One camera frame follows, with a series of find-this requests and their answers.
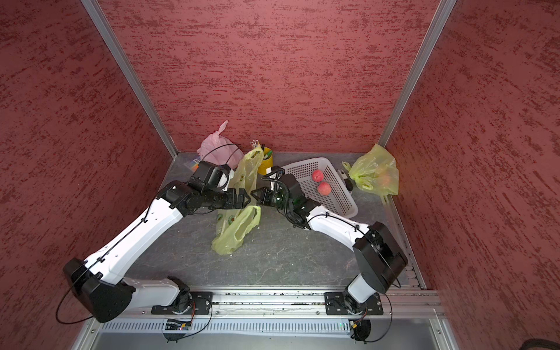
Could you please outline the green avocado print bag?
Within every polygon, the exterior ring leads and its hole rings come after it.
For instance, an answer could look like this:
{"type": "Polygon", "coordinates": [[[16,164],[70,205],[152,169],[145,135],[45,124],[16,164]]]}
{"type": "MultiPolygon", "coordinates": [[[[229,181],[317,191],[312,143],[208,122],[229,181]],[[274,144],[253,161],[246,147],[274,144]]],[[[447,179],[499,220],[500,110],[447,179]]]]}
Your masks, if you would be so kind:
{"type": "MultiPolygon", "coordinates": [[[[258,168],[263,157],[261,148],[249,151],[239,162],[228,187],[245,190],[250,195],[256,189],[258,168]]],[[[259,226],[261,208],[255,199],[250,197],[247,207],[219,210],[217,219],[217,235],[212,241],[211,247],[218,255],[230,255],[243,245],[245,236],[259,226]]]]}

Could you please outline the pink plastic bag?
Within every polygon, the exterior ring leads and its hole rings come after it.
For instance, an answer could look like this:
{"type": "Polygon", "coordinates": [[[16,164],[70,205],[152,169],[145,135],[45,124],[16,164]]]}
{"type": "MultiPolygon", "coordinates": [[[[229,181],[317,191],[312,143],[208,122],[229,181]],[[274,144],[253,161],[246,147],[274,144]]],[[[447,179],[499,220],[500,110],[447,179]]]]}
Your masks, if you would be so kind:
{"type": "Polygon", "coordinates": [[[223,122],[217,131],[210,134],[197,149],[200,160],[216,165],[228,165],[235,169],[244,156],[241,148],[223,136],[228,126],[228,121],[223,122]]]}

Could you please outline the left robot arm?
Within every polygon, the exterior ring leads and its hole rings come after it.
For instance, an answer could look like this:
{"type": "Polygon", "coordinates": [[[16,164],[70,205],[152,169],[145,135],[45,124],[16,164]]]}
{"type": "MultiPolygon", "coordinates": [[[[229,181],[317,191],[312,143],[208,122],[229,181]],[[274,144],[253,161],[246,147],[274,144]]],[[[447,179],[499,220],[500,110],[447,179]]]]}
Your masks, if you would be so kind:
{"type": "Polygon", "coordinates": [[[85,260],[64,266],[69,292],[98,322],[109,322],[131,309],[184,315],[194,312],[189,287],[176,277],[138,280],[126,277],[136,260],[171,226],[200,209],[243,209],[250,197],[230,186],[235,172],[228,165],[201,161],[187,182],[164,186],[125,230],[85,260]]]}

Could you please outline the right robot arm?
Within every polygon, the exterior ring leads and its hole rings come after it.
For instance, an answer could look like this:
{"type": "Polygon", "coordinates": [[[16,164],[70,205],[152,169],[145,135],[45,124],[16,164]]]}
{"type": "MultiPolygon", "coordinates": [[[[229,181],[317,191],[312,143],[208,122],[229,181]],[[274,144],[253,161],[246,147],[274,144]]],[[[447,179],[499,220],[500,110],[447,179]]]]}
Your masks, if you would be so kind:
{"type": "Polygon", "coordinates": [[[359,274],[342,292],[346,312],[363,315],[371,297],[400,284],[398,277],[408,258],[388,227],[380,222],[357,223],[331,212],[306,196],[291,174],[274,171],[263,180],[270,185],[251,192],[259,205],[273,207],[292,226],[325,234],[354,252],[359,274]]]}

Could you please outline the peach in basket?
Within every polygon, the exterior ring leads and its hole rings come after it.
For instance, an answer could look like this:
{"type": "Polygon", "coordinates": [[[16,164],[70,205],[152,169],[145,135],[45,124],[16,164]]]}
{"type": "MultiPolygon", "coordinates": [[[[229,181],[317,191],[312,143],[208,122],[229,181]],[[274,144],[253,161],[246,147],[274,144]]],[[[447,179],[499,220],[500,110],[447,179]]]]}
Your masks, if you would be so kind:
{"type": "Polygon", "coordinates": [[[324,181],[325,175],[321,170],[316,170],[311,175],[314,182],[320,183],[324,181]]]}
{"type": "Polygon", "coordinates": [[[327,182],[321,182],[317,187],[317,192],[322,196],[328,196],[332,192],[332,187],[327,182]]]}

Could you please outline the yellow pencil cup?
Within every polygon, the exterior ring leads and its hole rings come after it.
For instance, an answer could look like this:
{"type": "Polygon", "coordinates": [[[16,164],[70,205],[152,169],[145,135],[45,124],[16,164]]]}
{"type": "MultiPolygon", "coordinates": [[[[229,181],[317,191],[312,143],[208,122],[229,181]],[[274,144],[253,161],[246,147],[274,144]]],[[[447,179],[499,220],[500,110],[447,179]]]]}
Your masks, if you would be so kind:
{"type": "Polygon", "coordinates": [[[274,153],[268,147],[263,148],[263,153],[264,153],[264,157],[263,157],[261,165],[258,168],[258,173],[260,175],[267,175],[268,170],[271,169],[274,165],[274,159],[273,159],[273,154],[274,153]]]}

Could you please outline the white plastic basket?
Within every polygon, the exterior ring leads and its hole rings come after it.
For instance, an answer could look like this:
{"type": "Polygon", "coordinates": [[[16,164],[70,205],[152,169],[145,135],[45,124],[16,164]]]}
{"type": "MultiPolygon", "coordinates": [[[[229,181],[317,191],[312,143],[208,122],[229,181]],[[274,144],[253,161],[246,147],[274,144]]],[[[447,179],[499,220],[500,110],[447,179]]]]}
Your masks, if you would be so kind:
{"type": "Polygon", "coordinates": [[[297,179],[307,197],[329,211],[348,219],[358,214],[357,204],[347,190],[346,183],[328,159],[315,157],[282,167],[287,174],[297,179]]]}

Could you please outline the pencils in cup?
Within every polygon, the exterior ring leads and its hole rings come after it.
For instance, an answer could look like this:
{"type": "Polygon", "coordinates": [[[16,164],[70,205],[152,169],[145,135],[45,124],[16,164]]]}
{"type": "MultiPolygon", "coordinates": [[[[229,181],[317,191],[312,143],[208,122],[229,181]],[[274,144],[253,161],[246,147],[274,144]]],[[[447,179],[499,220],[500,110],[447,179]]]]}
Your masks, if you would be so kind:
{"type": "Polygon", "coordinates": [[[251,145],[251,147],[253,149],[261,148],[261,150],[263,151],[263,154],[264,154],[264,160],[268,160],[268,159],[272,158],[273,151],[270,148],[266,147],[265,144],[261,144],[256,139],[252,140],[249,144],[251,145]]]}

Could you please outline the small black object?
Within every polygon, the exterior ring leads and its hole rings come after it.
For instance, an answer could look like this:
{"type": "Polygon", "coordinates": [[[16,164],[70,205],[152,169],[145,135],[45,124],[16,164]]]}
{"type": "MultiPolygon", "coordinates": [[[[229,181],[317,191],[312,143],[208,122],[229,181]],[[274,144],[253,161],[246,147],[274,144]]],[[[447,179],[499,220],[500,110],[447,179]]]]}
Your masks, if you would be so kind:
{"type": "Polygon", "coordinates": [[[351,193],[354,189],[354,184],[346,173],[342,173],[341,178],[343,179],[346,189],[351,193]]]}

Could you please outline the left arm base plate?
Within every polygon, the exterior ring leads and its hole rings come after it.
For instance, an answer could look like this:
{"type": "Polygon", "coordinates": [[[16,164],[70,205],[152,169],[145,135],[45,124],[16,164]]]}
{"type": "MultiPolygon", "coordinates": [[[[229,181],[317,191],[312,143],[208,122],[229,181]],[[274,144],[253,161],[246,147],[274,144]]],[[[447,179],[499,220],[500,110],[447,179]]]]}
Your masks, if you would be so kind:
{"type": "Polygon", "coordinates": [[[209,315],[213,300],[212,292],[180,292],[169,306],[153,306],[153,315],[209,315]]]}

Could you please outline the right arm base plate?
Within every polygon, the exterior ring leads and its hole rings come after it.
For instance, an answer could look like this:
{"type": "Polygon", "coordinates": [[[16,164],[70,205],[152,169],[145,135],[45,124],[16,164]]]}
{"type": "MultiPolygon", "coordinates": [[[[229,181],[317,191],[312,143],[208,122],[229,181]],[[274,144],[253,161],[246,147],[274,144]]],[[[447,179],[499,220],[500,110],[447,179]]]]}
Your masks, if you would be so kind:
{"type": "Polygon", "coordinates": [[[374,293],[366,302],[359,303],[346,292],[324,293],[327,315],[379,316],[384,314],[379,293],[374,293]]]}

